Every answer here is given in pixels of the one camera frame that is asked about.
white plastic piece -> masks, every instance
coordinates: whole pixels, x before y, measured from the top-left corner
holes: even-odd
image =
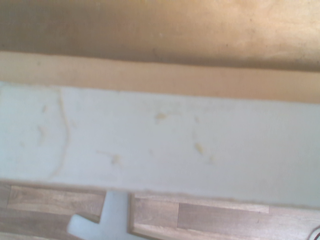
[[[320,208],[320,105],[4,83],[0,179]]]
[[[100,223],[74,215],[68,225],[68,233],[84,240],[144,240],[127,233],[128,199],[125,192],[108,191]]]

